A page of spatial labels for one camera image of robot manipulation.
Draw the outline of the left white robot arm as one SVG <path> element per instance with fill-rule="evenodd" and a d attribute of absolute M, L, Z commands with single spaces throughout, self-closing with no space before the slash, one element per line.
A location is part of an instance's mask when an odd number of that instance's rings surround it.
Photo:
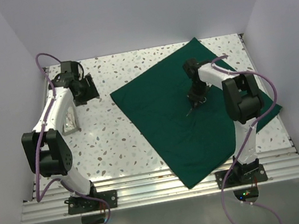
<path fill-rule="evenodd" d="M 35 174 L 36 200 L 40 202 L 55 181 L 60 182 L 72 197 L 80 198 L 80 205 L 88 211 L 98 208 L 99 195 L 92 182 L 73 165 L 71 150 L 63 138 L 63 128 L 69 109 L 85 105 L 99 93 L 91 74 L 74 77 L 59 74 L 50 82 L 42 115 L 21 141 L 30 169 Z"/>

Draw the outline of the silver forceps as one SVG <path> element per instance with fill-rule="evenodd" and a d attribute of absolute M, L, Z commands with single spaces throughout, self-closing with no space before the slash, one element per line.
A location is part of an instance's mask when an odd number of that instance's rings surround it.
<path fill-rule="evenodd" d="M 194 107 L 194 108 L 192 108 L 191 107 L 191 109 L 189 110 L 189 112 L 187 113 L 187 115 L 186 116 L 189 116 L 194 110 L 196 110 L 198 107 Z"/>
<path fill-rule="evenodd" d="M 65 123 L 64 123 L 64 131 L 68 132 L 71 131 L 73 129 L 76 129 L 76 120 L 75 120 L 75 116 L 73 114 L 67 114 L 65 117 Z"/>

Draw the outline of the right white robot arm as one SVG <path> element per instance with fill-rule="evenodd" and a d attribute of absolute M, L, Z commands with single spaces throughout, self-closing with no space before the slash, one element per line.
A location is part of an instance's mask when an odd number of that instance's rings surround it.
<path fill-rule="evenodd" d="M 191 79 L 192 86 L 188 100 L 192 109 L 206 102 L 211 86 L 223 92 L 226 111 L 235 127 L 236 148 L 233 157 L 235 164 L 229 175 L 235 181 L 246 184 L 259 168 L 256 154 L 256 124 L 264 107 L 261 91 L 253 74 L 241 74 L 216 67 L 214 62 L 198 62 L 192 58 L 183 64 L 183 70 Z"/>

